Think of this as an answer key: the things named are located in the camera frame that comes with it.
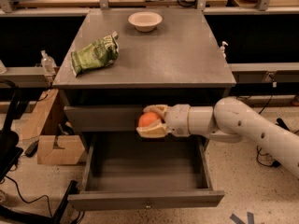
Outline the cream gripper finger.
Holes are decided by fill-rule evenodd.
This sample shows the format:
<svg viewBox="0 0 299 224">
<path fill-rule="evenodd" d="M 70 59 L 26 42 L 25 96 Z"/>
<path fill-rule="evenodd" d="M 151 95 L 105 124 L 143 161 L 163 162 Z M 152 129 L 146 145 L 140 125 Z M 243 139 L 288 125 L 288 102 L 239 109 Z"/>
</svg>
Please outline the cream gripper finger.
<svg viewBox="0 0 299 224">
<path fill-rule="evenodd" d="M 149 126 L 137 127 L 136 130 L 143 138 L 163 138 L 167 135 L 167 126 L 160 119 L 153 121 Z"/>
<path fill-rule="evenodd" d="M 158 114 L 161 119 L 164 119 L 168 109 L 169 109 L 168 105 L 148 105 L 143 109 L 143 112 L 144 113 L 154 112 Z"/>
</svg>

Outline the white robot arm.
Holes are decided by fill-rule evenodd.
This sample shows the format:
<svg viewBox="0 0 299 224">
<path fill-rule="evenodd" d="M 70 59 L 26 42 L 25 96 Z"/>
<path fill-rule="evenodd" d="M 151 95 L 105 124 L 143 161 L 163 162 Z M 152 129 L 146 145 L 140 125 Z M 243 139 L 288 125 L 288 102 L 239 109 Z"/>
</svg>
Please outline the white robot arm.
<svg viewBox="0 0 299 224">
<path fill-rule="evenodd" d="M 220 99 L 213 106 L 149 105 L 136 130 L 144 138 L 201 135 L 224 143 L 246 137 L 254 141 L 294 176 L 299 177 L 299 136 L 263 118 L 248 105 L 232 98 Z"/>
</svg>

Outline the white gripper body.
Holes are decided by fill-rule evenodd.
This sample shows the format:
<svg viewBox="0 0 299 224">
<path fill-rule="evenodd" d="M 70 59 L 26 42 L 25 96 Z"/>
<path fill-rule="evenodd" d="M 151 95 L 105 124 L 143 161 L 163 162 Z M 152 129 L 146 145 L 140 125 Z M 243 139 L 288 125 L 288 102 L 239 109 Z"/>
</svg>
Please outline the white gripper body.
<svg viewBox="0 0 299 224">
<path fill-rule="evenodd" d="M 175 137 L 190 136 L 188 127 L 189 105 L 169 106 L 164 114 L 167 131 Z"/>
</svg>

